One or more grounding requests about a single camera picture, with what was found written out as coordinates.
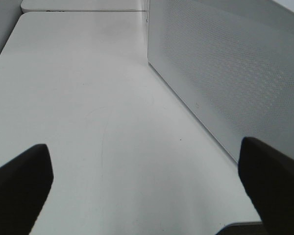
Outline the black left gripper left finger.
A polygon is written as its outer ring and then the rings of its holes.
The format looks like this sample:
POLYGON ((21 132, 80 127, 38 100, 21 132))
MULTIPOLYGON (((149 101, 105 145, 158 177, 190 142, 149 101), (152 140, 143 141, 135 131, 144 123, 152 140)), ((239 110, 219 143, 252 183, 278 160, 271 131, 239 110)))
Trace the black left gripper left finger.
POLYGON ((46 144, 36 144, 0 167, 0 235, 30 234, 53 179, 46 144))

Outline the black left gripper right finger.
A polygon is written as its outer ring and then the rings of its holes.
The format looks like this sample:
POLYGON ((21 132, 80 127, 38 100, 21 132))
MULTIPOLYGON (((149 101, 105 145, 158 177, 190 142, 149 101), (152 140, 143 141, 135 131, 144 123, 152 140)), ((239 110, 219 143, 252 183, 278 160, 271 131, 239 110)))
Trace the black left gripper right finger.
POLYGON ((294 235, 294 160, 257 138, 245 137, 239 178, 270 235, 294 235))

